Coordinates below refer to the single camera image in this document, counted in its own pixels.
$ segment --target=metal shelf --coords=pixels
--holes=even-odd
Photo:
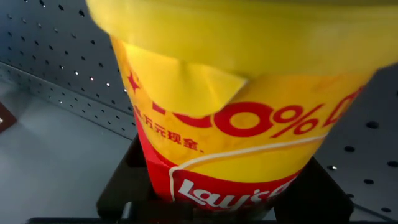
[[[0,82],[18,122],[0,134],[0,217],[97,217],[95,203],[131,141]]]

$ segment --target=yellow lid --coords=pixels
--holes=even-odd
[[[398,60],[398,1],[86,1],[148,95],[190,116],[259,75],[369,74]]]
[[[398,59],[398,1],[87,3],[96,23],[126,43],[248,77],[362,73]]]

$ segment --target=gray pegboard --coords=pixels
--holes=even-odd
[[[0,63],[0,80],[18,85],[20,89],[29,91],[32,95],[71,111],[126,138],[133,139],[137,134],[133,115],[59,87],[22,70]]]
[[[385,220],[398,220],[397,84],[398,65],[378,71],[315,156],[356,205]]]
[[[84,0],[1,0],[0,42],[0,61],[132,114],[109,37]]]

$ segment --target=black stand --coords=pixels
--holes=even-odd
[[[128,202],[131,202],[129,218],[120,220]],[[190,203],[164,202],[156,197],[138,138],[133,140],[96,206],[102,220],[33,218],[29,223],[220,222],[212,219],[208,213],[198,213]],[[353,203],[312,158],[291,186],[279,195],[274,210],[278,223],[348,223]],[[230,220],[241,222],[242,218],[247,216],[235,216]]]

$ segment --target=yellow bucket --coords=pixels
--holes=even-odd
[[[398,59],[391,1],[86,1],[111,36],[155,191],[210,210],[281,193]]]

